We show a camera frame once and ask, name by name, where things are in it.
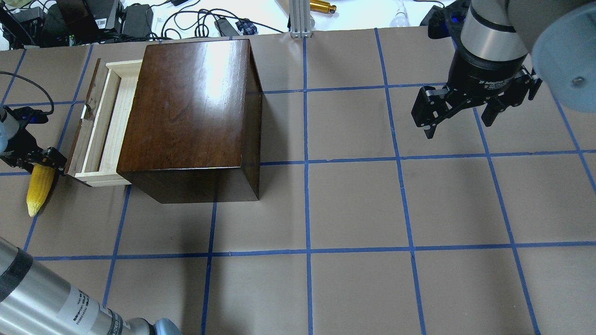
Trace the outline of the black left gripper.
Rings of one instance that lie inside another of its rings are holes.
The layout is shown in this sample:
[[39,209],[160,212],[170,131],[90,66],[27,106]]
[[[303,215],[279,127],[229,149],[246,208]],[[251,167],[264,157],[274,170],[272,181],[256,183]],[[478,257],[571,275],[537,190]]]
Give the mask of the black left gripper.
[[34,165],[52,168],[58,174],[64,174],[67,159],[55,147],[43,150],[36,139],[26,129],[29,123],[44,124],[48,117],[42,110],[31,107],[11,109],[3,106],[1,110],[1,125],[6,131],[6,148],[1,150],[1,159],[13,168],[32,173]]

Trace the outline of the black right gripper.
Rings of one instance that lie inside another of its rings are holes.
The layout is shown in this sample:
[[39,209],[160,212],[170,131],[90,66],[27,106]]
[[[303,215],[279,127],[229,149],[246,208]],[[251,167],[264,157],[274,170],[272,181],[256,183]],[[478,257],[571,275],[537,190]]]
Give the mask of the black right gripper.
[[541,87],[542,79],[523,65],[525,59],[490,61],[466,50],[455,51],[447,83],[419,89],[411,111],[415,125],[432,139],[439,123],[463,109],[486,104],[481,121],[491,127],[500,113],[525,98],[533,100]]

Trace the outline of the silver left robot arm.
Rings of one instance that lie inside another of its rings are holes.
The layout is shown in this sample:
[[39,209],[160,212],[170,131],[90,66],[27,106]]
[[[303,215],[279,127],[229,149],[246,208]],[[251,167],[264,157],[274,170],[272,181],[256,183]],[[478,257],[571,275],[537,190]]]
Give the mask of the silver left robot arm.
[[[65,159],[54,148],[43,151],[26,127],[46,122],[46,113],[31,108],[1,109],[1,157],[31,172],[28,213],[45,203]],[[180,335],[173,321],[149,323],[124,319],[51,271],[25,250],[1,239],[1,333],[3,335]]]

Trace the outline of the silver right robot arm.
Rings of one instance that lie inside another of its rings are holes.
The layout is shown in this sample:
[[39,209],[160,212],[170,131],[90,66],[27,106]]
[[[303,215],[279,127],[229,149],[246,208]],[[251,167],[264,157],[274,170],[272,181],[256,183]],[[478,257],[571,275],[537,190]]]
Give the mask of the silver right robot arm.
[[542,83],[566,107],[595,112],[593,0],[456,0],[423,20],[433,40],[455,44],[447,83],[419,90],[411,115],[432,139],[439,123],[485,106],[491,127],[509,107],[535,98]]

